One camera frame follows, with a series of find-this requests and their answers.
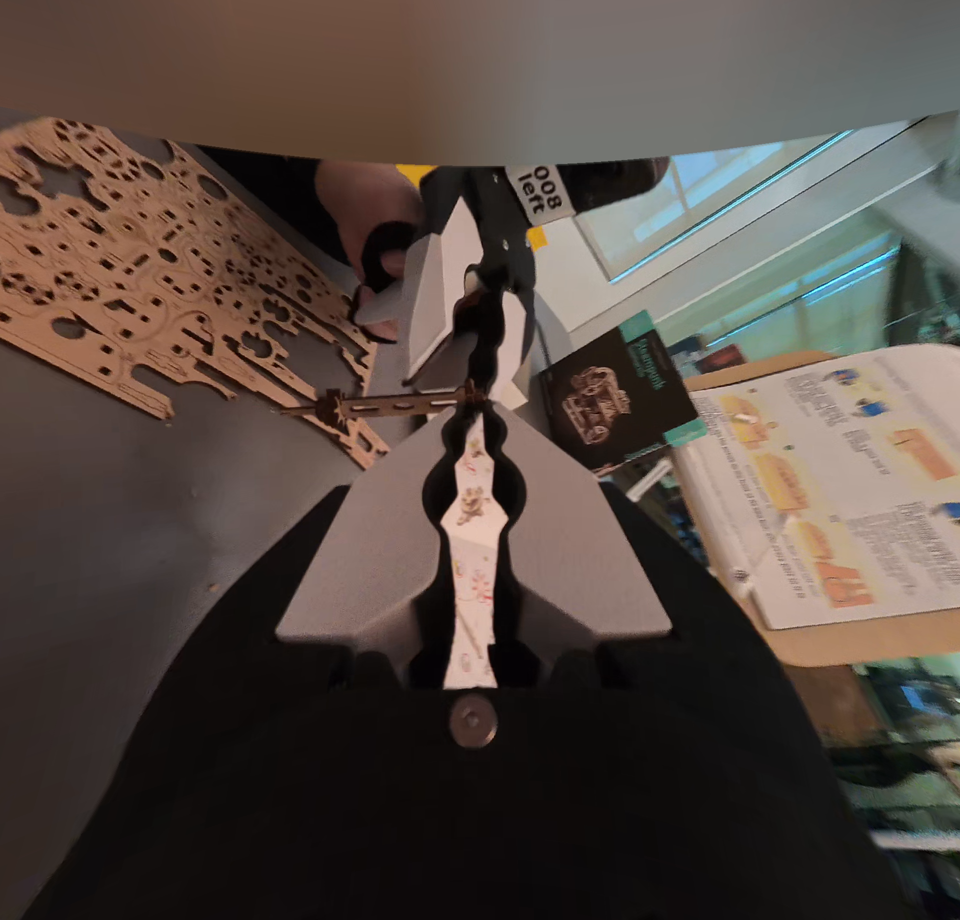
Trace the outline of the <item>white printed paper sheet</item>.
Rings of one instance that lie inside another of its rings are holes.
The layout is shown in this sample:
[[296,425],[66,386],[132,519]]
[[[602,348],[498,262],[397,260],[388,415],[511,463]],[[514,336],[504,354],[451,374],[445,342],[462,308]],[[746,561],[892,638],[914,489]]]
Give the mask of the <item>white printed paper sheet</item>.
[[455,498],[440,522],[449,543],[454,593],[453,638],[442,686],[494,688],[489,649],[496,641],[498,546],[507,515],[494,496],[495,462],[480,413],[468,423],[454,477]]

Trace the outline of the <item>slotted wooden model strip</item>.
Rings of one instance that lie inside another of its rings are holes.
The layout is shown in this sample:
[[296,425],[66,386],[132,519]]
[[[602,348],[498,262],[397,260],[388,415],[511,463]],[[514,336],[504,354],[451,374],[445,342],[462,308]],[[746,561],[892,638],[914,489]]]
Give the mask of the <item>slotted wooden model strip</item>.
[[313,418],[323,426],[344,433],[349,423],[395,417],[427,417],[448,410],[478,410],[489,400],[488,394],[467,379],[453,390],[426,393],[390,394],[348,398],[338,389],[329,389],[314,403],[280,410],[288,417]]

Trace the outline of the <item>black and teal model box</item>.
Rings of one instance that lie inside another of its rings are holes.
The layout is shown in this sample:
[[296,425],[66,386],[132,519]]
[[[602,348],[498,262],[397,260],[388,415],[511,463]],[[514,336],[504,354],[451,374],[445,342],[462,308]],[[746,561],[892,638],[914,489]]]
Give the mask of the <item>black and teal model box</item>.
[[550,438],[599,478],[709,434],[648,312],[547,365],[536,381]]

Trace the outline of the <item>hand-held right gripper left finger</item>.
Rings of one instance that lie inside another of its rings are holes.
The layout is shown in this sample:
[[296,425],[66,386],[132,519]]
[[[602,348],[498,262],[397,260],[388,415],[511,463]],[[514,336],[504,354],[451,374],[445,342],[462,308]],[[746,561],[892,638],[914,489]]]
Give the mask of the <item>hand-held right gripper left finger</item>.
[[465,418],[447,411],[347,490],[275,631],[283,643],[383,655],[406,684],[444,684],[454,634],[453,464]]

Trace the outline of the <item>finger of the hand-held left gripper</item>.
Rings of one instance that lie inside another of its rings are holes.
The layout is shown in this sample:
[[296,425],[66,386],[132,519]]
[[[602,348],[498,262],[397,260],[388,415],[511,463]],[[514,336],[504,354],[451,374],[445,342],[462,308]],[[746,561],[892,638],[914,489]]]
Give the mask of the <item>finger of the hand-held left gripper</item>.
[[471,378],[486,399],[507,410],[518,410],[529,401],[528,389],[518,386],[515,378],[530,350],[530,298],[510,287],[494,290],[475,270],[471,283],[475,296],[471,331],[476,335]]
[[467,378],[477,335],[456,332],[456,314],[476,289],[470,275],[482,257],[474,214],[463,197],[440,231],[424,233],[407,252],[403,383],[416,394],[452,391]]

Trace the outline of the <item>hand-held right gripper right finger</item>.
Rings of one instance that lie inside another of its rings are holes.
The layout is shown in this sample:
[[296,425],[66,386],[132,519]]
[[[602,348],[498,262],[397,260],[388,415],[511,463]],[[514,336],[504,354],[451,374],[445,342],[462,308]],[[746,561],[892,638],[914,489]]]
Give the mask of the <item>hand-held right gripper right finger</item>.
[[572,652],[664,638],[671,620],[594,474],[498,403],[484,411],[497,536],[497,684],[540,684]]

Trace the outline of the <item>laser-cut wooden parts sheet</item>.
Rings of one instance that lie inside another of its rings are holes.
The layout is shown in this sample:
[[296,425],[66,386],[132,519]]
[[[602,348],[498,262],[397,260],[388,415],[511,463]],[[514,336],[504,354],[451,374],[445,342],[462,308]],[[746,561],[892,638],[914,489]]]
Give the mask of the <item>laser-cut wooden parts sheet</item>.
[[2,341],[160,421],[138,369],[280,410],[327,392],[274,336],[311,335],[364,395],[378,347],[351,298],[180,146],[161,162],[108,129],[39,118],[2,129]]

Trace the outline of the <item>person's left hand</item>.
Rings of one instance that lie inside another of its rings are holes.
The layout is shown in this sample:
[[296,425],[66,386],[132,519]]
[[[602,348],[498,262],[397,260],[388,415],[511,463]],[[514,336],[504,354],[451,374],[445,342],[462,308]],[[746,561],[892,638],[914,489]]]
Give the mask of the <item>person's left hand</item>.
[[417,186],[394,164],[322,160],[315,175],[318,201],[330,215],[346,261],[359,281],[355,307],[363,311],[378,292],[366,281],[363,253],[372,233],[388,223],[418,230],[424,206]]

